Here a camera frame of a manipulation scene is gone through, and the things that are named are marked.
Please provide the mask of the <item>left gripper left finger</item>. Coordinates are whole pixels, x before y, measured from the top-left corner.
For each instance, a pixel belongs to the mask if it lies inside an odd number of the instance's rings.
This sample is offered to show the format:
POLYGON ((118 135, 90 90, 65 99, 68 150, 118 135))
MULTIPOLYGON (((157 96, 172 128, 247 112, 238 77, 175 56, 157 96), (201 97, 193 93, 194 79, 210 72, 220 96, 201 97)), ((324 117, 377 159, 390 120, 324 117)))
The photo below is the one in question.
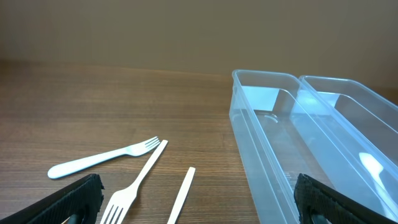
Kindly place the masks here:
POLYGON ((86 175, 38 202, 6 217, 1 224, 95 224, 104 200, 98 174, 86 175))

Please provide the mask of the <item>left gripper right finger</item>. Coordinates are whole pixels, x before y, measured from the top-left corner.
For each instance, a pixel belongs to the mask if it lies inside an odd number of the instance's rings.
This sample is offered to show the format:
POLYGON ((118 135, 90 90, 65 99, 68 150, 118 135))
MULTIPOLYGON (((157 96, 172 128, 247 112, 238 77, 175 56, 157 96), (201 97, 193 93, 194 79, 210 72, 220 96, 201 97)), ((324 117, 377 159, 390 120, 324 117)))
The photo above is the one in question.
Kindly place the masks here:
POLYGON ((294 200, 301 224, 396 224, 303 173, 298 175, 294 200))

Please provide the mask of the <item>thick white plastic fork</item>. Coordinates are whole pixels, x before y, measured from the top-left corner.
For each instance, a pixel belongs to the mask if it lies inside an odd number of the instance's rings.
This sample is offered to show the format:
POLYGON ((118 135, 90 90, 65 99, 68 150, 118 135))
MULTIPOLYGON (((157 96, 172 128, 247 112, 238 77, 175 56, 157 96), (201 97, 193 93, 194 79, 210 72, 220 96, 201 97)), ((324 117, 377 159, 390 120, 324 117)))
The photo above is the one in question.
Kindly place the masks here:
POLYGON ((104 152, 94 156, 84 157, 74 161, 64 162, 62 164, 55 165, 49 169, 47 176, 50 179, 59 179, 70 174, 74 174, 81 170, 95 166, 102 162, 114 159, 120 156, 141 156, 147 152, 155 149, 160 144, 160 140, 157 136, 148 140, 132 144, 130 146, 115 149, 113 151, 104 152))

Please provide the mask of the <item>white spoon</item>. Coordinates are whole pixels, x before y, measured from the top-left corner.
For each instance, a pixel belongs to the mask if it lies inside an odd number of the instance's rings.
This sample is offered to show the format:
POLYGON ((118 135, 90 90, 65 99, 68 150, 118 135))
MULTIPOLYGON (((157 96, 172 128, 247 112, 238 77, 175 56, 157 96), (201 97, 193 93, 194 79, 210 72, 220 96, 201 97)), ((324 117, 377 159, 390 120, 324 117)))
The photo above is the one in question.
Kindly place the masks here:
POLYGON ((377 194, 386 203, 394 204, 396 194, 396 180, 388 173, 383 165, 371 154, 360 152, 359 157, 362 165, 370 173, 377 194))

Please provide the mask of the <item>left clear plastic container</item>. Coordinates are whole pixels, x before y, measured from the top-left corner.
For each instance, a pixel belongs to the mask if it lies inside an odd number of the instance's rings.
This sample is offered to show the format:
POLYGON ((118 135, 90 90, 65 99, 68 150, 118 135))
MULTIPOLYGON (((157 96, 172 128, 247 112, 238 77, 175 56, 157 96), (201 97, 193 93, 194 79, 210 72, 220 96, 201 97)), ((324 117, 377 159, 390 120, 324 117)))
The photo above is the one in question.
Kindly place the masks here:
POLYGON ((328 109, 300 77, 255 70, 232 76, 229 117, 259 220, 299 222, 294 188, 300 173, 353 200, 347 193, 360 183, 359 174, 327 125, 328 109))

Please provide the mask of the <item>clear plastic container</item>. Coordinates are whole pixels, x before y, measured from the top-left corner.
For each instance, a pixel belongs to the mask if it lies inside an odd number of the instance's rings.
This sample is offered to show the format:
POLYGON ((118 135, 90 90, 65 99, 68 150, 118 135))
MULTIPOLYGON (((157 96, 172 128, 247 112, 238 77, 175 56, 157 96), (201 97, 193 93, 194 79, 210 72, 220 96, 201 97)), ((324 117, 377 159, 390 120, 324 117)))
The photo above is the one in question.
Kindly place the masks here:
POLYGON ((301 82, 328 109, 329 129, 343 145, 344 157, 359 174, 360 183, 347 193, 353 200, 397 220, 397 106, 363 84, 349 79, 302 76, 301 82), (359 153, 374 156, 396 180, 395 203, 377 194, 359 153))
POLYGON ((327 125, 328 109, 300 77, 255 70, 232 76, 229 117, 259 220, 299 222, 294 188, 300 173, 353 200, 347 193, 360 183, 359 174, 327 125))

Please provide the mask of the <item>right clear plastic container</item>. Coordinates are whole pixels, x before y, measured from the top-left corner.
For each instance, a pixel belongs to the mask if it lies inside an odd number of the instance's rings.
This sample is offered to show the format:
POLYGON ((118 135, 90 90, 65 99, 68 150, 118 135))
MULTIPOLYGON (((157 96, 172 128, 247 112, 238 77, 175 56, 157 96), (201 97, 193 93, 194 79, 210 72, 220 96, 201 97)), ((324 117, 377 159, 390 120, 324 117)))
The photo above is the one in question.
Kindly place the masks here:
POLYGON ((353 200, 397 220, 397 106, 363 84, 349 79, 302 76, 301 82, 328 109, 329 129, 343 145, 344 157, 359 174, 360 183, 347 193, 353 200), (377 194, 359 153, 374 156, 396 180, 395 203, 377 194))

